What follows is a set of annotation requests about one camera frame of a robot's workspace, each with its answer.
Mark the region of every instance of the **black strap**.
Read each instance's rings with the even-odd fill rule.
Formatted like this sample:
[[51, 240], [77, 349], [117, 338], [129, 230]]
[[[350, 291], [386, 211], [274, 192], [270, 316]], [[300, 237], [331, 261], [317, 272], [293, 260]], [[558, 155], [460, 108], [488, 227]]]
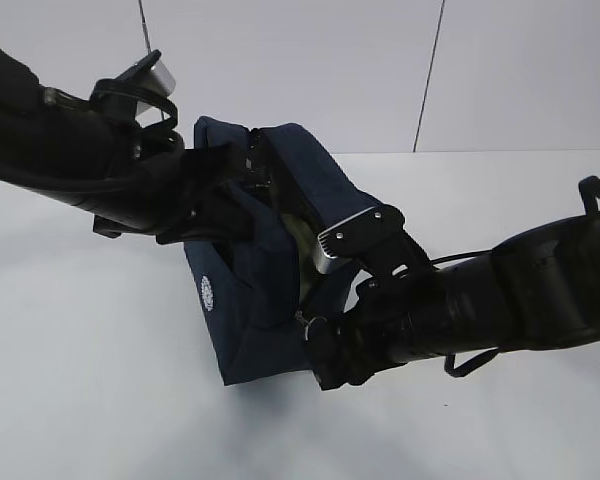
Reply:
[[578, 190], [580, 191], [580, 197], [582, 197], [585, 213], [587, 215], [595, 215], [598, 213], [598, 200], [600, 200], [600, 179], [595, 175], [592, 175], [580, 180], [580, 183], [578, 183]]
[[444, 360], [444, 371], [447, 372], [454, 378], [466, 377], [471, 372], [477, 370], [483, 365], [489, 363], [491, 360], [496, 358], [496, 355], [500, 353], [500, 350], [494, 348], [493, 350], [487, 350], [486, 352], [479, 353], [471, 360], [467, 360], [459, 367], [455, 366], [456, 356], [447, 355]]
[[155, 130], [173, 130], [178, 125], [178, 108], [169, 99], [157, 94], [147, 88], [134, 85], [129, 82], [112, 79], [102, 79], [96, 82], [91, 93], [90, 102], [97, 102], [102, 95], [117, 95], [121, 97], [132, 98], [139, 102], [151, 105], [164, 113], [169, 118], [161, 122], [150, 125], [145, 130], [152, 128]]

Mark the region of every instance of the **black cable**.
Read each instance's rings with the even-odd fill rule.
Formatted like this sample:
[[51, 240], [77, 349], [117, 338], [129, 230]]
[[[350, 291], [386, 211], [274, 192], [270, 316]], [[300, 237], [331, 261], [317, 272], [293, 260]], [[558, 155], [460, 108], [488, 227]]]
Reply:
[[485, 255], [489, 252], [491, 252], [491, 250], [477, 250], [475, 252], [456, 253], [455, 255], [448, 255], [446, 257], [436, 258], [435, 260], [431, 260], [431, 263], [433, 265], [439, 265], [440, 263], [453, 262], [454, 260], [463, 260], [465, 258], [479, 257], [480, 255]]

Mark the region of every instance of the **white tabletop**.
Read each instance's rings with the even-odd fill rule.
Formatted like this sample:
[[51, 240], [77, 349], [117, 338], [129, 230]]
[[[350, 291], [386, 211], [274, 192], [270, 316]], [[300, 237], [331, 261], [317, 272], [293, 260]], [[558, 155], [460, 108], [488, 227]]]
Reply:
[[[579, 214], [600, 176], [600, 151], [338, 159], [431, 256]], [[90, 227], [0, 184], [0, 479], [600, 480], [600, 343], [226, 388], [181, 246]]]

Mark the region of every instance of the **navy blue bag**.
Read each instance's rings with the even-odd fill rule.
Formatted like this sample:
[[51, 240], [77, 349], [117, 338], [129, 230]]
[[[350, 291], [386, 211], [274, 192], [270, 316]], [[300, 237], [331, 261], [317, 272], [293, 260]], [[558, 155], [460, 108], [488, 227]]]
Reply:
[[299, 125], [249, 131], [202, 117], [194, 140], [196, 148], [234, 143], [254, 170], [267, 172], [266, 185], [223, 186], [253, 216], [251, 241], [185, 243], [224, 383], [306, 370], [299, 318], [341, 313], [359, 272], [350, 262], [319, 274], [311, 260], [316, 237], [379, 202]]

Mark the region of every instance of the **white wall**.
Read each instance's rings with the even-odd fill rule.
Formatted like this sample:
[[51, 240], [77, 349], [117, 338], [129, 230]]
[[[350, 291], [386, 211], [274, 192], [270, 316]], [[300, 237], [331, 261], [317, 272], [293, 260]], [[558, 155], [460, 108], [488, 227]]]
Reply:
[[302, 123], [333, 152], [412, 148], [438, 3], [145, 0], [179, 85], [181, 133], [200, 115]]
[[600, 148], [600, 0], [447, 0], [419, 150]]

